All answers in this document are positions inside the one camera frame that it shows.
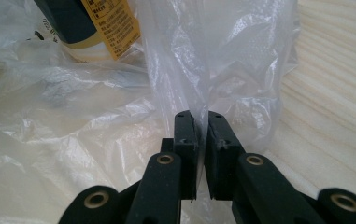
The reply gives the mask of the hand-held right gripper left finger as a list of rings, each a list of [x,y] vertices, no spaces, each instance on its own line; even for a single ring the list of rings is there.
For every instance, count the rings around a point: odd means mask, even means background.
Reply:
[[[175,115],[174,137],[162,140],[161,151],[173,152],[180,156],[181,198],[195,200],[199,146],[194,118],[189,110]]]

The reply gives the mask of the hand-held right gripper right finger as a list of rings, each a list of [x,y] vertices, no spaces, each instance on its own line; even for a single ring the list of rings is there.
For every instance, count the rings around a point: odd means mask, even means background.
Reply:
[[[238,158],[245,152],[227,119],[216,112],[208,113],[206,137],[206,180],[210,197],[231,201],[234,197]]]

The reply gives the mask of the yellow label drink bottle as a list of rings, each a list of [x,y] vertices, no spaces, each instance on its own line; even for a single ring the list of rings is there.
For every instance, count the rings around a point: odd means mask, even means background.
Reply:
[[[64,48],[77,60],[117,61],[140,38],[128,0],[34,0]]]

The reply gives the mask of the clear plastic bag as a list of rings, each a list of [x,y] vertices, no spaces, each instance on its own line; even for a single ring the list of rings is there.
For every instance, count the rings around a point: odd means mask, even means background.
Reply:
[[[84,189],[124,189],[185,109],[223,114],[261,152],[297,64],[297,0],[129,0],[127,58],[77,63],[34,0],[0,0],[0,224],[50,224]]]

